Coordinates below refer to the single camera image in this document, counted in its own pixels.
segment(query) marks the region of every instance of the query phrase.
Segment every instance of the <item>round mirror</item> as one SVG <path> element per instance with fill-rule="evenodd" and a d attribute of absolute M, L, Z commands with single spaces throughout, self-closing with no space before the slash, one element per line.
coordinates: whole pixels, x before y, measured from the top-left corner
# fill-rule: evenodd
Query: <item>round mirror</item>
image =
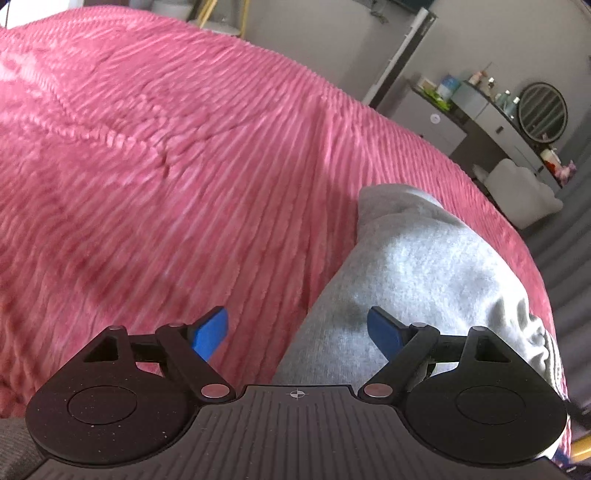
<path fill-rule="evenodd" d="M 558 140 L 566 129 L 569 112 L 562 94 L 548 83 L 532 83 L 519 102 L 518 118 L 525 134 L 538 143 Z"/>

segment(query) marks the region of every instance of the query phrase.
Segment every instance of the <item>crosshair symbol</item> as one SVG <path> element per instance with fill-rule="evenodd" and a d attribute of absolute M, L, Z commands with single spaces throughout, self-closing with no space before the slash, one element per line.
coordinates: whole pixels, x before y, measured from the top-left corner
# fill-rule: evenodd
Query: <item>crosshair symbol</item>
<path fill-rule="evenodd" d="M 305 397 L 307 393 L 302 392 L 302 390 L 294 390 L 293 392 L 289 392 L 288 395 L 292 398 L 299 399 Z"/>

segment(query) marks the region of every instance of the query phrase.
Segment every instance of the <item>bed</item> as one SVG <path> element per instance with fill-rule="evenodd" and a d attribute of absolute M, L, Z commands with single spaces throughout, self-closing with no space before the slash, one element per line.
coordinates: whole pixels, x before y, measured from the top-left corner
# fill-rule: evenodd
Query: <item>bed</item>
<path fill-rule="evenodd" d="M 362 186 L 432 194 L 554 333 L 527 247 L 461 169 L 301 65 L 118 7 L 0 31 L 0 417 L 107 325 L 225 305 L 213 366 L 269 382 L 355 244 Z"/>

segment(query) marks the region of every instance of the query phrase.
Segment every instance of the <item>metal rivet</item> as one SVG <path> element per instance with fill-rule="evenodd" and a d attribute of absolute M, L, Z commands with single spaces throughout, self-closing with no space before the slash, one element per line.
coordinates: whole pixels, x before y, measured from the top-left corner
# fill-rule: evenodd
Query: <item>metal rivet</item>
<path fill-rule="evenodd" d="M 394 392 L 390 385 L 386 385 L 384 383 L 370 383 L 369 385 L 365 385 L 363 391 L 368 397 L 373 398 L 386 398 L 392 395 L 392 392 Z"/>
<path fill-rule="evenodd" d="M 221 383 L 210 383 L 201 389 L 201 395 L 207 398 L 222 398 L 230 393 L 227 385 Z"/>

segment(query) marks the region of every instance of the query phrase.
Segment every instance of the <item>bottle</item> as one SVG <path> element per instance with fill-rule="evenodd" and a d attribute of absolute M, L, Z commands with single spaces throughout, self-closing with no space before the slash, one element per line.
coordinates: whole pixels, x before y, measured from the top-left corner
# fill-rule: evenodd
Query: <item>bottle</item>
<path fill-rule="evenodd" d="M 507 102 L 509 101 L 510 96 L 511 92 L 509 90 L 505 90 L 505 93 L 501 93 L 499 98 L 495 101 L 497 107 L 504 110 L 507 107 Z"/>
<path fill-rule="evenodd" d="M 513 101 L 507 105 L 505 108 L 505 115 L 508 116 L 511 120 L 515 119 L 515 114 L 517 112 L 517 104 L 519 103 L 519 97 L 515 97 Z"/>
<path fill-rule="evenodd" d="M 480 88 L 480 91 L 487 96 L 488 98 L 491 97 L 492 95 L 492 89 L 495 87 L 495 79 L 493 77 L 488 79 L 488 82 L 486 82 L 486 85 L 482 86 Z"/>
<path fill-rule="evenodd" d="M 480 83 L 480 81 L 482 80 L 482 77 L 483 77 L 482 72 L 476 72 L 474 75 L 472 75 L 470 77 L 470 80 L 468 80 L 468 83 L 470 85 L 472 85 L 473 87 L 475 87 Z"/>

